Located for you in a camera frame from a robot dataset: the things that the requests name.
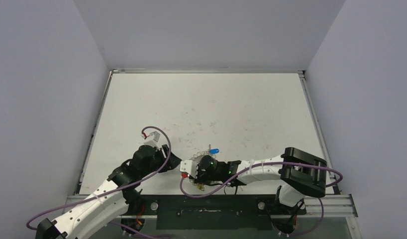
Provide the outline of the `key with blue tag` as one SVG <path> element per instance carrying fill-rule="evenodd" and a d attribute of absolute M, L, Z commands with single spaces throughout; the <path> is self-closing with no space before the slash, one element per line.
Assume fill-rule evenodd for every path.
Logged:
<path fill-rule="evenodd" d="M 209 144 L 207 153 L 210 154 L 210 155 L 218 154 L 219 149 L 218 148 L 212 148 L 211 144 Z"/>

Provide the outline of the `metal disc with key rings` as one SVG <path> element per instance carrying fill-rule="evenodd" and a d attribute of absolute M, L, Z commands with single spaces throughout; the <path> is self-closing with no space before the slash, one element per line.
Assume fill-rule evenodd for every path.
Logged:
<path fill-rule="evenodd" d="M 211 154 L 208 150 L 199 151 L 199 152 L 195 153 L 195 154 L 190 158 L 190 160 L 192 160 L 192 161 L 195 162 L 195 163 L 199 163 L 199 162 L 201 161 L 201 159 L 202 159 L 204 156 L 211 156 L 211 157 L 212 157 L 212 154 Z"/>

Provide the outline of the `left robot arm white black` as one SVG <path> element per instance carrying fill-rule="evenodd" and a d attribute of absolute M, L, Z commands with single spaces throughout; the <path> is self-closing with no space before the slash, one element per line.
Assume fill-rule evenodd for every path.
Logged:
<path fill-rule="evenodd" d="M 136 190 L 143 179 L 154 173 L 175 169 L 181 159 L 169 152 L 168 145 L 143 145 L 115 168 L 107 179 L 83 201 L 55 218 L 42 220 L 36 229 L 37 239 L 87 239 L 111 220 L 125 213 L 145 210 L 141 193 Z"/>

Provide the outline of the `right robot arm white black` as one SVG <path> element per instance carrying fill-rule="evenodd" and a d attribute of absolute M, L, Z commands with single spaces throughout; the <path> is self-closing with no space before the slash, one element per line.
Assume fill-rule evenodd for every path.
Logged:
<path fill-rule="evenodd" d="M 294 147 L 283 154 L 261 160 L 221 162 L 204 155 L 198 162 L 186 160 L 180 171 L 194 184 L 240 187 L 260 181 L 280 183 L 274 199 L 275 210 L 287 213 L 303 197 L 322 198 L 326 194 L 327 162 Z"/>

